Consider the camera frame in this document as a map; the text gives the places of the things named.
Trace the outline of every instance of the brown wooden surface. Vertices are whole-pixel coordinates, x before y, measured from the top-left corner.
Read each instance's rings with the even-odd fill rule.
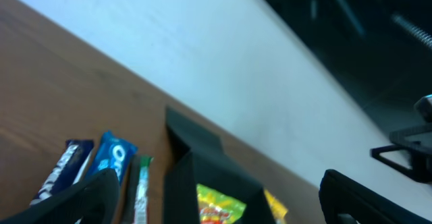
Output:
[[[163,176],[173,164],[164,127],[167,105],[220,135],[226,153],[288,208],[292,186],[318,198],[316,188],[293,183],[284,168],[29,7],[0,0],[0,219],[28,208],[66,139],[98,144],[112,130],[155,157],[149,223],[162,223]]]

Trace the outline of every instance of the dark blue wrapper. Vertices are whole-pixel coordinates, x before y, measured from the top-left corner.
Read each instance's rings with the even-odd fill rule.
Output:
[[[94,145],[92,140],[66,141],[66,151],[30,205],[37,204],[80,181]]]
[[[119,184],[122,184],[130,158],[136,153],[138,147],[126,140],[116,138],[110,131],[102,135],[101,145],[86,178],[107,167],[117,173]]]

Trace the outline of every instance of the black box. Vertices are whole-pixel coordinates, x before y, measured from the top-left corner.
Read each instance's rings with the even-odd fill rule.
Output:
[[[197,184],[247,205],[236,224],[275,224],[264,187],[223,153],[218,136],[172,109],[166,126],[177,163],[165,176],[164,224],[200,223]]]

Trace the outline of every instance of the white wall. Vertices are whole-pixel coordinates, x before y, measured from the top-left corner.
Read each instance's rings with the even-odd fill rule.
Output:
[[[430,187],[369,157],[386,138],[262,0],[22,1],[312,185],[337,169],[432,220]]]

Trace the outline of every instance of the blue snack package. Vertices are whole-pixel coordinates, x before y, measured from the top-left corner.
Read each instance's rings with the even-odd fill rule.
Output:
[[[66,150],[30,202],[37,204],[80,181],[94,147],[92,140],[67,140]]]
[[[122,184],[123,177],[128,168],[130,158],[138,151],[126,140],[116,138],[110,131],[105,132],[101,138],[101,145],[90,169],[87,171],[86,178],[107,167],[112,168],[117,173],[119,184]]]

